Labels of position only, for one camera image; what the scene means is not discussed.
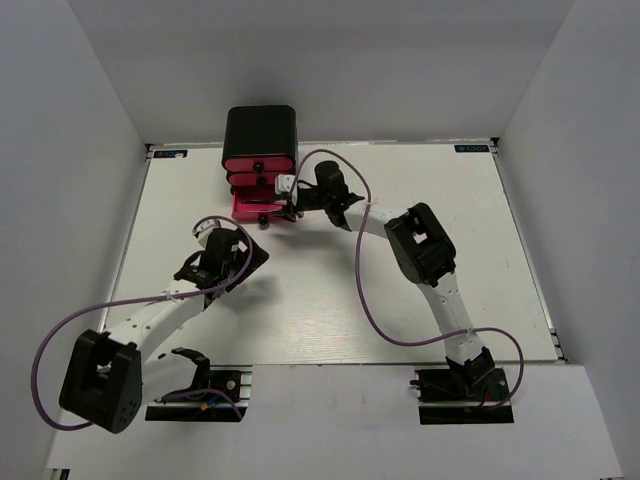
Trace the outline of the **black drawer cabinet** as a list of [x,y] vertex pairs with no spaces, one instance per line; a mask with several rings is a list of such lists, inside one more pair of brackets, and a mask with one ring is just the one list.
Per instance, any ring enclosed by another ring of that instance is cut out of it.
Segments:
[[227,114],[222,158],[298,156],[296,111],[289,105],[236,106]]

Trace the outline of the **pink drawer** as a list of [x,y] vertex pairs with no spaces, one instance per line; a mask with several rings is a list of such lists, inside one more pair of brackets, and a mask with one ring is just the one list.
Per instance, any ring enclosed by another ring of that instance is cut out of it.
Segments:
[[230,157],[221,162],[227,172],[291,172],[295,161],[286,156]]
[[267,225],[276,220],[283,220],[279,213],[292,211],[291,204],[274,205],[269,199],[277,195],[273,186],[232,188],[231,216],[238,222]]
[[279,172],[228,172],[226,179],[233,187],[265,187],[274,185]]

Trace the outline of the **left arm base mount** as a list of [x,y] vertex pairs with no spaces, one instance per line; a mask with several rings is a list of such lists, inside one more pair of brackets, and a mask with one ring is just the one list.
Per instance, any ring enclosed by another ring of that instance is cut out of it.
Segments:
[[170,390],[147,405],[147,422],[239,423],[246,413],[252,387],[251,366],[214,366],[189,387]]

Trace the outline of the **pink bottom drawer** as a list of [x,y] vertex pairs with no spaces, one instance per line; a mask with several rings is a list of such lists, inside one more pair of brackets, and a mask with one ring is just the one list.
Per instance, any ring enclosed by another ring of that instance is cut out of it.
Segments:
[[231,216],[238,222],[267,225],[276,220],[283,220],[279,213],[292,211],[291,204],[274,205],[269,199],[277,195],[273,186],[232,188]]

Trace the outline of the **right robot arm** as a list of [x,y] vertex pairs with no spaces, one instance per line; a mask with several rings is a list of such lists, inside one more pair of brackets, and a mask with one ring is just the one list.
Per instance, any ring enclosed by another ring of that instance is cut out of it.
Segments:
[[[298,187],[295,175],[280,174],[275,193],[284,204],[277,215],[294,221],[307,211],[323,211],[332,225],[357,234],[355,279],[360,302],[370,325],[386,342],[405,348],[444,343],[453,390],[472,399],[484,391],[495,368],[489,349],[474,331],[456,278],[456,249],[431,208],[418,203],[403,213],[379,209],[369,195],[349,190],[338,163],[323,161],[314,169],[316,183]],[[416,285],[439,328],[438,337],[400,341],[383,332],[366,304],[361,279],[361,246],[366,234],[388,241],[404,277]]]

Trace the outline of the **pink top drawer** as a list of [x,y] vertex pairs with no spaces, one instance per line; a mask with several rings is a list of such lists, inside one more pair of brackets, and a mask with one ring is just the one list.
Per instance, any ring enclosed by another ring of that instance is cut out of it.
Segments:
[[286,156],[230,157],[221,162],[227,172],[291,172],[295,161]]

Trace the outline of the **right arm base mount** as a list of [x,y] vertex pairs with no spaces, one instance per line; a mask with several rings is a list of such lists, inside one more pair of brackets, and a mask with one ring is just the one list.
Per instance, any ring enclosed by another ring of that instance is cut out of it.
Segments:
[[415,371],[409,382],[417,392],[421,425],[512,424],[514,415],[505,372],[496,368],[471,393],[456,385],[448,369]]

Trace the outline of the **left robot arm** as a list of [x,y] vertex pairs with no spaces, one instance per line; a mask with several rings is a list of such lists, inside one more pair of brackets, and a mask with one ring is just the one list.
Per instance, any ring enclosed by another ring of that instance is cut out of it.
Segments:
[[59,405],[111,433],[127,428],[144,405],[228,395],[211,380],[211,362],[197,350],[165,341],[208,310],[270,256],[239,228],[213,228],[157,300],[103,332],[76,340]]

